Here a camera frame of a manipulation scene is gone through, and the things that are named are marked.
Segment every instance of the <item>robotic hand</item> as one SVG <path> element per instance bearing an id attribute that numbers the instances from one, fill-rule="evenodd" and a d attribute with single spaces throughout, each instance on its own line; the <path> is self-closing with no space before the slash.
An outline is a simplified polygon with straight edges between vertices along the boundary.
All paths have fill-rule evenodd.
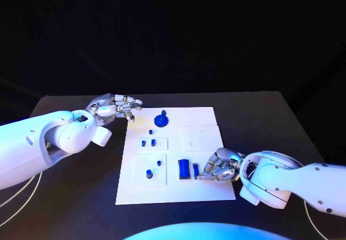
<path id="1" fill-rule="evenodd" d="M 130 96 L 105 94 L 85 110 L 56 111 L 0 126 L 0 190 L 81 152 L 91 142 L 104 147 L 112 133 L 102 126 L 115 118 L 134 122 L 131 109 L 140 111 L 141 104 Z"/>
<path id="2" fill-rule="evenodd" d="M 346 166 L 313 163 L 307 166 L 274 152 L 243 154 L 219 148 L 212 154 L 199 180 L 241 179 L 239 195 L 254 204 L 259 201 L 284 209 L 291 193 L 318 211 L 346 217 Z"/>

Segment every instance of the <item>white panel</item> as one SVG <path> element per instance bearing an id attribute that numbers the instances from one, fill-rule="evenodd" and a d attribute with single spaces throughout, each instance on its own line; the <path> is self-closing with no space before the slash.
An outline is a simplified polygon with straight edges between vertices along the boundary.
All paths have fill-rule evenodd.
<path id="1" fill-rule="evenodd" d="M 132 184 L 135 188 L 166 186 L 166 154 L 138 154 L 132 160 Z"/>
<path id="2" fill-rule="evenodd" d="M 181 137 L 187 152 L 209 152 L 223 147 L 218 126 L 186 126 Z"/>
<path id="3" fill-rule="evenodd" d="M 154 118 L 166 110 L 169 124 L 166 127 L 154 125 Z M 143 108 L 135 112 L 135 122 L 127 124 L 124 153 L 117 188 L 117 205 L 174 203 L 197 201 L 235 200 L 232 181 L 205 181 L 193 179 L 193 163 L 199 165 L 202 172 L 207 159 L 222 145 L 222 137 L 218 128 L 215 111 L 212 107 L 166 107 Z M 207 151 L 184 151 L 183 133 L 184 126 L 215 126 L 209 137 L 220 143 L 215 149 Z M 134 185 L 134 159 L 138 154 L 138 139 L 167 138 L 169 147 L 166 151 L 151 152 L 166 154 L 166 186 L 135 187 Z M 189 160 L 189 180 L 179 179 L 179 160 Z"/>
<path id="4" fill-rule="evenodd" d="M 141 151 L 167 151 L 169 149 L 169 139 L 166 137 L 150 137 L 137 139 L 137 150 Z"/>

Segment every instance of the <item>dark gray table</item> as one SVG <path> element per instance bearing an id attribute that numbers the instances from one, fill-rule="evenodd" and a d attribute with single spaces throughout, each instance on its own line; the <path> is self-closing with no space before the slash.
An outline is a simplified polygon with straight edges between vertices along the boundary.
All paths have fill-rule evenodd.
<path id="1" fill-rule="evenodd" d="M 94 97 L 46 96 L 32 116 L 83 109 Z M 243 154 L 272 150 L 290 155 L 303 164 L 323 162 L 278 92 L 148 94 L 132 97 L 143 100 L 145 108 L 213 107 L 223 146 Z M 112 136 L 105 147 L 91 143 L 82 152 L 43 172 L 29 204 L 0 228 L 0 239 L 114 240 L 156 227 L 189 222 L 231 223 L 292 239 L 320 239 L 305 216 L 303 200 L 292 194 L 284 210 L 262 203 L 254 206 L 239 196 L 241 181 L 233 184 L 233 201 L 115 206 L 127 120 L 117 119 L 107 128 Z M 0 191 L 0 203 L 21 185 Z M 34 183 L 0 209 L 0 223 L 21 206 L 33 187 Z M 308 209 L 326 237 L 346 237 L 346 219 L 317 212 L 311 207 Z"/>

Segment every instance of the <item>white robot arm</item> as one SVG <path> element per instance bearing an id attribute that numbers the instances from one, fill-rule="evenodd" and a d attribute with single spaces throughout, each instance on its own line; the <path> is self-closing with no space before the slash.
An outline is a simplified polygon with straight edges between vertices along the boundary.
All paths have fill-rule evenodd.
<path id="1" fill-rule="evenodd" d="M 112 135 L 102 126 L 114 118 L 134 122 L 131 109 L 143 102 L 105 94 L 85 110 L 56 111 L 0 126 L 0 190 L 21 183 L 94 142 L 105 146 Z"/>
<path id="2" fill-rule="evenodd" d="M 243 154 L 219 148 L 212 155 L 200 180 L 242 181 L 239 195 L 284 209 L 291 193 L 321 212 L 346 217 L 346 167 L 324 163 L 307 166 L 290 156 L 274 152 Z"/>

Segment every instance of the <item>cable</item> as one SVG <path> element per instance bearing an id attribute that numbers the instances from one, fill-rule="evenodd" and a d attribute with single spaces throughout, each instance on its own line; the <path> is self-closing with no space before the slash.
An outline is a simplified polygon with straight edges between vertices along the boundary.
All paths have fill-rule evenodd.
<path id="1" fill-rule="evenodd" d="M 4 204 L 20 194 L 20 192 L 26 189 L 29 183 L 33 181 L 34 177 L 36 177 L 36 175 L 30 178 L 30 180 L 29 180 L 29 182 L 26 183 L 26 185 L 24 185 L 24 186 L 21 187 L 21 189 L 16 192 L 16 194 L 8 198 L 8 200 L 0 205 L 0 207 L 4 206 Z"/>
<path id="2" fill-rule="evenodd" d="M 17 215 L 17 213 L 20 212 L 20 210 L 23 209 L 23 207 L 26 206 L 27 202 L 30 201 L 30 199 L 32 199 L 32 197 L 33 197 L 33 195 L 34 195 L 34 192 L 36 192 L 36 189 L 37 189 L 40 180 L 42 180 L 42 172 L 40 172 L 40 174 L 39 174 L 36 187 L 34 187 L 34 189 L 33 189 L 33 191 L 32 191 L 32 194 L 30 194 L 29 199 L 26 200 L 23 206 L 21 206 L 20 209 L 16 211 L 16 213 L 11 215 L 11 217 L 0 224 L 0 227 L 11 220 L 11 218 Z"/>
<path id="3" fill-rule="evenodd" d="M 308 220 L 310 220 L 310 223 L 311 223 L 311 226 L 313 226 L 314 230 L 317 231 L 317 233 L 320 234 L 320 236 L 321 236 L 326 240 L 329 240 L 329 239 L 323 236 L 323 234 L 320 233 L 320 231 L 318 231 L 318 229 L 317 229 L 317 227 L 316 227 L 316 225 L 314 225 L 314 223 L 313 223 L 313 220 L 311 220 L 310 215 L 308 215 L 308 208 L 307 208 L 307 202 L 305 202 L 305 201 L 304 201 L 304 210 L 305 210 L 305 215 L 307 215 L 307 217 L 308 217 Z"/>

